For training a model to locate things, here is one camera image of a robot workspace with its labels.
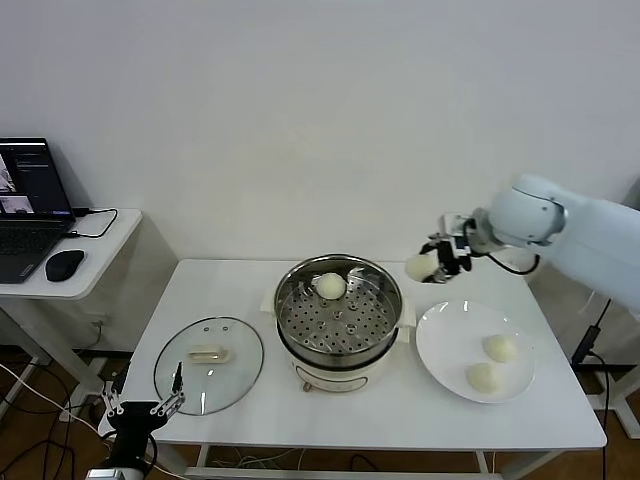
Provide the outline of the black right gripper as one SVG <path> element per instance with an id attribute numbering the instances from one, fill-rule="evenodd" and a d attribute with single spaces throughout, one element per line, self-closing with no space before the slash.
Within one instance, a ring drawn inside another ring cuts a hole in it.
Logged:
<path id="1" fill-rule="evenodd" d="M 437 232 L 428 237 L 419 254 L 437 252 L 439 266 L 424 276 L 425 284 L 446 284 L 461 273 L 472 270 L 472 252 L 463 237 L 449 237 Z"/>

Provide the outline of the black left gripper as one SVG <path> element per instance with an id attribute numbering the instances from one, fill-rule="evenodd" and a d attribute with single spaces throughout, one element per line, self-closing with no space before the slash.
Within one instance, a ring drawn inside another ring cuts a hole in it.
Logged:
<path id="1" fill-rule="evenodd" d="M 101 396 L 107 421 L 115 433 L 108 468 L 153 468 L 158 449 L 153 432 L 164 427 L 186 400 L 183 391 L 182 363 L 177 364 L 170 395 L 160 403 L 120 400 L 129 370 L 126 364 L 103 385 Z"/>

